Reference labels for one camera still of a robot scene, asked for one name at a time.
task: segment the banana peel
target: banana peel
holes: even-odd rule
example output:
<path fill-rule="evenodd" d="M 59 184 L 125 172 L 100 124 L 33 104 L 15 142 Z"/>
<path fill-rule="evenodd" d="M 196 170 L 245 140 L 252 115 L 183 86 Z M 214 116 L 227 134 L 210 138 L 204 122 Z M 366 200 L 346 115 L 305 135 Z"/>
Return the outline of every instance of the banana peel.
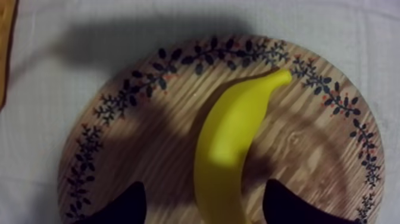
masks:
<path fill-rule="evenodd" d="M 197 206 L 207 224 L 250 224 L 241 203 L 242 170 L 274 89 L 292 80 L 289 70 L 231 86 L 202 127 L 195 153 Z"/>

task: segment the wooden plate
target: wooden plate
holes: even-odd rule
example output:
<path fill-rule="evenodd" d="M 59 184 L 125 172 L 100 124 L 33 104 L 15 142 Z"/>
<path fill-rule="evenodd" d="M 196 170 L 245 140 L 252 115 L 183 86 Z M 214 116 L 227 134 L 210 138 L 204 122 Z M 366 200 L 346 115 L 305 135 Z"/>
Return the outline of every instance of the wooden plate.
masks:
<path fill-rule="evenodd" d="M 188 42 L 122 71 L 89 104 L 67 140 L 58 195 L 64 223 L 103 208 L 134 181 L 147 223 L 201 223 L 193 154 L 209 109 L 232 82 L 290 68 L 271 97 L 243 174 L 254 221 L 268 178 L 331 214 L 374 223 L 383 189 L 383 149 L 356 87 L 328 61 L 285 41 L 228 36 Z"/>

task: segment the wood grain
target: wood grain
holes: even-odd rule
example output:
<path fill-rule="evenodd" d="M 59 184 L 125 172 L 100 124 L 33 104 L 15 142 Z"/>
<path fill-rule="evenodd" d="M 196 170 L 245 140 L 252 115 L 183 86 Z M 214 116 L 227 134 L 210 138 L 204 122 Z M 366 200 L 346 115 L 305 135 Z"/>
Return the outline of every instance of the wood grain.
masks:
<path fill-rule="evenodd" d="M 0 109 L 5 103 L 7 63 L 16 0 L 0 1 Z"/>
<path fill-rule="evenodd" d="M 213 40 L 184 43 L 166 51 L 165 58 L 160 51 L 125 69 L 98 92 L 72 129 L 60 162 L 58 195 L 63 222 L 71 223 L 80 215 L 98 211 L 131 183 L 142 181 L 148 197 L 147 223 L 201 223 L 193 196 L 192 172 L 202 123 L 228 86 L 271 71 L 274 67 L 266 60 L 275 58 L 275 66 L 297 69 L 297 73 L 293 72 L 289 86 L 273 93 L 246 159 L 243 203 L 249 217 L 254 222 L 265 222 L 261 209 L 264 186 L 268 178 L 276 178 L 326 212 L 374 223 L 382 200 L 383 148 L 374 117 L 357 88 L 324 58 L 297 45 L 256 36 L 220 38 L 217 45 Z M 246 56 L 241 57 L 243 52 L 238 51 L 243 49 L 250 55 L 258 45 L 265 45 L 265 51 L 282 47 L 277 51 L 287 54 L 282 60 L 278 54 L 251 58 L 244 65 L 248 62 L 243 62 Z M 219 59 L 213 48 L 227 50 L 226 57 Z M 177 55 L 176 49 L 182 50 L 179 59 L 168 60 L 174 52 Z M 185 55 L 201 56 L 187 64 L 182 61 Z M 212 57 L 212 63 L 206 55 Z M 128 87 L 126 79 L 130 80 L 130 88 L 147 85 L 143 84 L 144 78 L 133 77 L 138 76 L 133 71 L 157 74 L 155 64 L 165 67 L 169 63 L 177 71 L 162 76 L 166 86 L 159 80 L 150 85 L 151 97 L 147 96 L 147 88 L 140 89 L 135 94 L 137 106 L 129 106 L 123 116 L 115 113 L 109 125 L 104 114 L 96 113 L 99 107 L 116 105 L 107 104 L 104 99 L 108 94 L 114 96 L 124 91 Z M 317 79 L 307 76 L 307 63 L 310 68 L 315 67 Z M 201 75 L 195 74 L 198 64 L 203 65 Z M 98 136 L 93 135 L 94 126 L 101 129 Z M 360 135 L 364 137 L 359 143 Z M 79 158 L 88 136 L 91 147 L 83 152 L 88 152 L 90 161 Z M 98 147 L 93 147 L 93 142 L 98 142 Z M 363 149 L 363 142 L 371 148 Z M 380 167 L 373 173 L 380 179 L 367 181 L 367 166 L 372 164 Z M 74 197 L 79 189 L 84 193 Z M 363 201 L 373 205 L 367 208 Z"/>

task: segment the orange object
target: orange object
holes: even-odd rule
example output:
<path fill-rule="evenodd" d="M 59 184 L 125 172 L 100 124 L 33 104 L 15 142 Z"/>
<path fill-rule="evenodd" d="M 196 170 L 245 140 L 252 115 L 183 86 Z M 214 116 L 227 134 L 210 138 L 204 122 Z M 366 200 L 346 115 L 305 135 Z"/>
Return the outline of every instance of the orange object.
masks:
<path fill-rule="evenodd" d="M 5 104 L 8 53 L 10 51 L 10 40 L 16 6 L 16 0 L 0 1 L 0 108 Z"/>

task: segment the table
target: table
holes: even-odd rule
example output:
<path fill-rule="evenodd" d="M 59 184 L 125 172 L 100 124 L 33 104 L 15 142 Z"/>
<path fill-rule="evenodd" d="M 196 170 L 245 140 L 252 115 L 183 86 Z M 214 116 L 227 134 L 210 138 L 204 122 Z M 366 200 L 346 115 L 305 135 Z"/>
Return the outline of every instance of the table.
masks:
<path fill-rule="evenodd" d="M 60 223 L 61 151 L 85 105 L 119 70 L 159 46 L 252 33 L 304 46 L 369 102 L 385 147 L 377 223 L 400 206 L 398 0 L 21 0 L 7 105 L 0 112 L 0 222 Z"/>

